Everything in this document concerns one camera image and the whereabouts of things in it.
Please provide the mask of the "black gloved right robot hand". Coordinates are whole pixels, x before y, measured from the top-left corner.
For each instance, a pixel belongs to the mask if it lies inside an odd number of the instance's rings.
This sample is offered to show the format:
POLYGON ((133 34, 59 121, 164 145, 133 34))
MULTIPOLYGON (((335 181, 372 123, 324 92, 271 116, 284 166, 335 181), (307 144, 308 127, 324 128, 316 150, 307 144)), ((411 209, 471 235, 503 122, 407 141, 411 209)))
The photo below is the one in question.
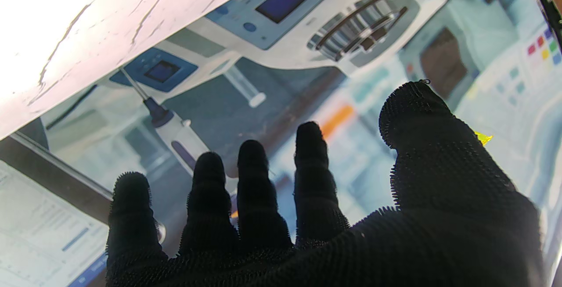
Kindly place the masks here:
POLYGON ((296 133, 296 241, 278 212, 265 150, 238 154, 238 226, 222 159, 195 164, 177 257, 157 238, 146 177, 122 174, 108 217, 108 287, 545 287, 539 211, 428 80, 385 101, 379 130, 397 152, 394 207, 350 226, 327 144, 314 122, 296 133))

